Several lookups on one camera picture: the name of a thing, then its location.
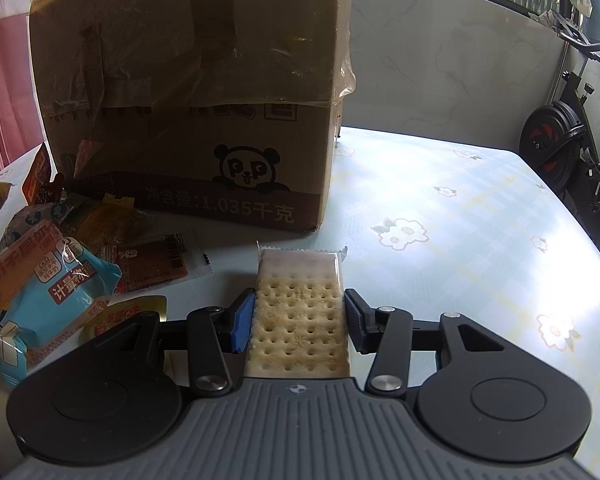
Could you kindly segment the red snack packet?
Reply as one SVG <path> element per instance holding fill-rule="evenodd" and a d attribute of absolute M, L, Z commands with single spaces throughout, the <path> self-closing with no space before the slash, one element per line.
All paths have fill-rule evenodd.
<path fill-rule="evenodd" d="M 50 178 L 52 167 L 45 144 L 36 152 L 27 177 L 22 182 L 21 191 L 28 205 L 45 204 L 50 201 Z"/>

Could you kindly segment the cracker pack clear wrapper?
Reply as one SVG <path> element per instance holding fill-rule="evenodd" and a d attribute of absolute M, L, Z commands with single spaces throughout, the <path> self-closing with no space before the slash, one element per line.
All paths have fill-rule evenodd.
<path fill-rule="evenodd" d="M 259 248 L 245 375 L 346 378 L 349 334 L 341 267 L 347 251 Z"/>

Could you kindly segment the blue orange bread snack bag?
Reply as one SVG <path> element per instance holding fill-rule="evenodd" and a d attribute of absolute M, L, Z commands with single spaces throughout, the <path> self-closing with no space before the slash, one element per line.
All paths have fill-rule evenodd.
<path fill-rule="evenodd" d="M 0 253 L 0 376 L 15 387 L 104 310 L 122 272 L 44 220 Z"/>

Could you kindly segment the black exercise bike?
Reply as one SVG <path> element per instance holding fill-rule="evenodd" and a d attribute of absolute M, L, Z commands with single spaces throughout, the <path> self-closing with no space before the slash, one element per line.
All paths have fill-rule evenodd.
<path fill-rule="evenodd" d="M 600 155 L 585 102 L 594 88 L 582 72 L 560 70 L 562 93 L 524 123 L 519 156 L 568 206 L 600 251 Z"/>

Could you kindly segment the red spicy strip packet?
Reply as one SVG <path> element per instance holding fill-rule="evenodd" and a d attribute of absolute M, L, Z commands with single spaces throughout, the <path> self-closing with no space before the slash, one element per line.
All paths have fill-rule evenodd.
<path fill-rule="evenodd" d="M 167 232 L 139 242 L 104 246 L 100 256 L 121 271 L 118 294 L 166 286 L 212 272 L 194 231 Z"/>

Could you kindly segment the grey patterned candy packet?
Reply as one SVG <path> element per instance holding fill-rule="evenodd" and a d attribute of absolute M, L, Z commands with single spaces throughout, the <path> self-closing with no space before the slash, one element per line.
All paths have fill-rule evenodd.
<path fill-rule="evenodd" d="M 23 207 L 10 220 L 0 241 L 0 250 L 14 244 L 31 228 L 43 220 L 61 223 L 73 210 L 67 203 L 36 204 Z"/>

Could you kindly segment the dark orange snack packet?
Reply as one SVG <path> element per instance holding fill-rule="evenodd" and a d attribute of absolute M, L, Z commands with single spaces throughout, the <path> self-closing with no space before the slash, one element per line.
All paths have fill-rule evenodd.
<path fill-rule="evenodd" d="M 100 252 L 102 246 L 131 243 L 154 224 L 154 216 L 136 209 L 131 197 L 117 198 L 106 194 L 102 200 L 94 200 L 72 194 L 66 205 L 70 211 L 59 222 L 59 229 L 93 254 Z"/>

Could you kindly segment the brown cardboard box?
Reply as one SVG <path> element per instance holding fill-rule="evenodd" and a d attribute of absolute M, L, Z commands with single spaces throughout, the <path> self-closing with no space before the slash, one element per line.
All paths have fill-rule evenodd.
<path fill-rule="evenodd" d="M 74 192 L 311 232 L 323 222 L 352 0 L 35 0 L 38 105 Z"/>

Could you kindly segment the gold tofu snack packet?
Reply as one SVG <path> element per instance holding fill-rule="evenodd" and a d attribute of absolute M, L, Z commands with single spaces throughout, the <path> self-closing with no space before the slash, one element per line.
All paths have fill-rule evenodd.
<path fill-rule="evenodd" d="M 166 296 L 140 296 L 110 304 L 83 326 L 80 344 L 85 344 L 87 341 L 124 322 L 127 318 L 132 318 L 132 316 L 142 312 L 157 312 L 160 321 L 165 321 Z"/>

